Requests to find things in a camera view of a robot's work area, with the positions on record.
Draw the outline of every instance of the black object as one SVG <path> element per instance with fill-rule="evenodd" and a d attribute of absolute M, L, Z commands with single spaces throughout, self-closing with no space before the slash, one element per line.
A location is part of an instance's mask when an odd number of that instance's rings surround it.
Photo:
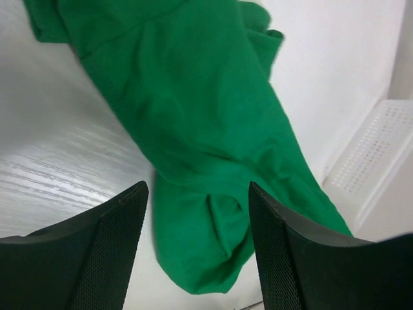
<path fill-rule="evenodd" d="M 0 309 L 122 309 L 147 199 L 142 181 L 61 223 L 0 239 Z"/>
<path fill-rule="evenodd" d="M 266 310 L 413 309 L 413 234 L 370 243 L 327 229 L 251 183 Z"/>

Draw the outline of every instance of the folded fabric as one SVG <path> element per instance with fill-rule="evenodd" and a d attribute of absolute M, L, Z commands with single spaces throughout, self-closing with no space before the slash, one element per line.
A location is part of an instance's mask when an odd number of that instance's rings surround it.
<path fill-rule="evenodd" d="M 254 252 L 248 185 L 349 234 L 268 83 L 283 36 L 236 0 L 25 0 L 69 43 L 158 175 L 157 259 L 189 293 L 227 292 Z"/>

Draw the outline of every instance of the green fabric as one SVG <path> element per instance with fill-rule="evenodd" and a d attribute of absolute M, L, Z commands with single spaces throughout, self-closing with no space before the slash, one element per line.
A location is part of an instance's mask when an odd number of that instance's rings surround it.
<path fill-rule="evenodd" d="M 254 251 L 248 185 L 350 234 L 268 78 L 283 40 L 236 0 L 25 0 L 39 41 L 70 43 L 158 171 L 157 259 L 190 293 L 227 292 Z M 299 91 L 299 85 L 291 85 Z"/>

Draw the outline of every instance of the white basket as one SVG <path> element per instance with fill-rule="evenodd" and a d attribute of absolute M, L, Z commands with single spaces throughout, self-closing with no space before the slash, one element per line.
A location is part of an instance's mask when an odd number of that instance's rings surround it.
<path fill-rule="evenodd" d="M 412 150 L 413 101 L 376 105 L 323 182 L 353 232 Z"/>

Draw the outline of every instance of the garment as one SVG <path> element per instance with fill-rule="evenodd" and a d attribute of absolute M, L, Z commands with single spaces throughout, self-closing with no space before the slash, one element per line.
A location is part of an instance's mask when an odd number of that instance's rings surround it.
<path fill-rule="evenodd" d="M 157 170 L 154 241 L 189 293 L 227 292 L 254 252 L 248 185 L 349 234 L 268 83 L 283 40 L 236 0 L 25 0 L 36 38 L 71 44 Z"/>

